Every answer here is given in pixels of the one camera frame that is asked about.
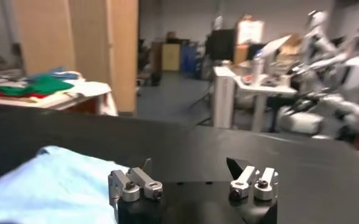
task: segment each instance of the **blue cloth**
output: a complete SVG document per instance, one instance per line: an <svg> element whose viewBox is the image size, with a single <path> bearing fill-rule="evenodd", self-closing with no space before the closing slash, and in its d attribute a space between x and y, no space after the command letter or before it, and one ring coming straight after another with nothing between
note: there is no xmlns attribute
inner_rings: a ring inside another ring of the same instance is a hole
<svg viewBox="0 0 359 224"><path fill-rule="evenodd" d="M66 72L66 69L64 67L58 67L49 70L48 72L39 73L35 75L31 75L29 77L26 77L23 81L25 82L34 82L37 78L43 76L43 75L49 75L53 78L57 78L60 80L77 80L79 76L77 74L73 73L64 73L64 74L56 74L56 72Z"/></svg>
<svg viewBox="0 0 359 224"><path fill-rule="evenodd" d="M1 223L115 224L107 176L128 168L55 146L0 178Z"/></svg>

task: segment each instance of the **wooden cabinet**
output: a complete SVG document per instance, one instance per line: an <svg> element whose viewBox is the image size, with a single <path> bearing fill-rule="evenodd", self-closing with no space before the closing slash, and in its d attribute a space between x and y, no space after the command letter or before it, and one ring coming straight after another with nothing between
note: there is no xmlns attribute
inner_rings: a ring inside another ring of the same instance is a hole
<svg viewBox="0 0 359 224"><path fill-rule="evenodd" d="M64 66L136 105L138 0L13 0L28 74Z"/></svg>

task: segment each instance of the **black table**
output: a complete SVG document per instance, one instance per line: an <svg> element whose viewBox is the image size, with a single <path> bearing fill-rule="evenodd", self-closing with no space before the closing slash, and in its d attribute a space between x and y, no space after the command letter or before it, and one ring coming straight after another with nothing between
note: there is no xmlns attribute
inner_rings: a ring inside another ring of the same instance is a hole
<svg viewBox="0 0 359 224"><path fill-rule="evenodd" d="M279 223L359 223L359 153L342 142L0 106L0 175L45 145L126 166L151 157L160 181L228 181L226 157L248 159L280 174Z"/></svg>

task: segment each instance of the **red cloth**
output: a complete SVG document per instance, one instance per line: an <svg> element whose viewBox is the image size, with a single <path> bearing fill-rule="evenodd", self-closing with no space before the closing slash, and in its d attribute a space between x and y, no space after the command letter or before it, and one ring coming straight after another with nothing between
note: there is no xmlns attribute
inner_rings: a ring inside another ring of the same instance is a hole
<svg viewBox="0 0 359 224"><path fill-rule="evenodd" d="M47 96L50 96L51 94L38 94L38 93L30 93L30 94L26 94L23 96L10 96L10 95L6 95L0 92L0 97L11 97L11 98L30 98L30 97L36 97L39 99L44 99Z"/></svg>

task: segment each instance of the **white cloth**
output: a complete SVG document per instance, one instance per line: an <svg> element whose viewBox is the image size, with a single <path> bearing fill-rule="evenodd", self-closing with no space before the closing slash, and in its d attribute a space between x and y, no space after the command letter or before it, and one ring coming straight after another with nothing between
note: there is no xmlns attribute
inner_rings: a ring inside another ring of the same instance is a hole
<svg viewBox="0 0 359 224"><path fill-rule="evenodd" d="M55 146L0 178L0 222L115 224L107 176L114 162Z"/></svg>
<svg viewBox="0 0 359 224"><path fill-rule="evenodd" d="M85 97L99 96L97 111L100 115L118 116L117 107L112 97L112 89L106 83L101 82L78 82L78 80L66 81L74 87L66 92L81 94Z"/></svg>

